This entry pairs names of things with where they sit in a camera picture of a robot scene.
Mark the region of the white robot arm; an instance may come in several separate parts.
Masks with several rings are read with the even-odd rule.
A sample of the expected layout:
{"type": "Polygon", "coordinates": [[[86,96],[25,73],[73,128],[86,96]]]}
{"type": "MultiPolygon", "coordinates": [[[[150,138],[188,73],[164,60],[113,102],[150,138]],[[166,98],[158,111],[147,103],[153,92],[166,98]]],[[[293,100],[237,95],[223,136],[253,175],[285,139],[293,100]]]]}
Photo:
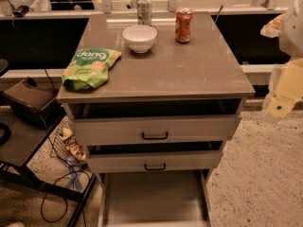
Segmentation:
{"type": "Polygon", "coordinates": [[[280,119],[303,97],[303,1],[295,0],[285,13],[265,25],[260,34],[278,37],[279,49],[290,56],[284,65],[274,67],[269,93],[262,105],[268,116],[280,119]]]}

